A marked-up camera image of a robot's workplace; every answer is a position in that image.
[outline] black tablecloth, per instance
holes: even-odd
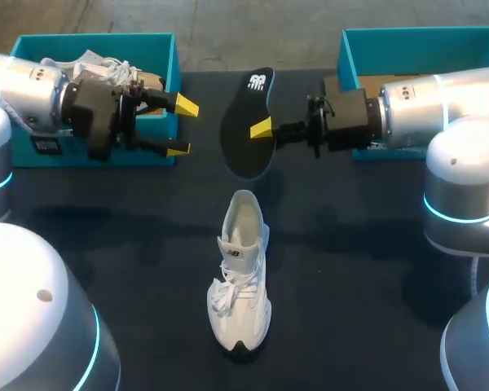
[[[278,72],[274,122],[301,119],[330,72]],[[122,391],[444,390],[440,338],[469,280],[422,235],[424,163],[316,160],[301,144],[241,182],[218,147],[239,80],[183,76],[200,117],[180,122],[192,154],[172,168],[15,171],[12,221],[53,244],[83,284],[117,341]],[[205,304],[220,273],[216,236],[241,188],[271,227],[271,326],[246,364],[222,354]]]

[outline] white sneaker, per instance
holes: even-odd
[[[251,191],[237,191],[218,237],[224,283],[214,279],[206,301],[210,325],[226,350],[252,351],[270,326],[266,251],[270,228]]]
[[[143,80],[147,88],[164,89],[164,81],[158,75],[142,72],[141,69],[131,66],[128,61],[120,61],[113,57],[102,57],[89,50],[79,59],[68,63],[45,58],[40,64],[57,67],[65,71],[71,81],[78,79],[83,71],[89,71],[98,76],[101,81],[108,81],[115,86],[126,86],[132,81]]]

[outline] cardboard box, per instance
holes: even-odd
[[[424,75],[489,67],[489,27],[347,29],[337,63],[341,90],[365,88],[378,96],[381,86]],[[424,147],[387,151],[374,143],[354,151],[356,160],[423,159]]]
[[[155,73],[166,80],[165,90],[180,91],[181,72],[175,37],[172,33],[135,34],[69,34],[20,36],[12,56],[40,62],[44,57],[56,61],[74,61],[87,50],[127,60],[144,72]],[[167,112],[151,112],[136,119],[138,132],[149,138],[176,138],[178,119]],[[28,134],[13,129],[13,165],[15,167],[101,167],[172,165],[174,158],[162,158],[145,151],[128,152],[124,148],[112,151],[108,163],[87,158],[86,144],[75,138],[60,138],[61,154],[39,154]]]

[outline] concrete floor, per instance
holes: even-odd
[[[489,0],[0,0],[21,34],[174,32],[184,71],[332,68],[346,28],[489,24]]]

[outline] new balance logo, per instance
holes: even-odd
[[[252,75],[248,83],[248,88],[251,90],[262,91],[264,83],[267,81],[267,77],[264,75]]]

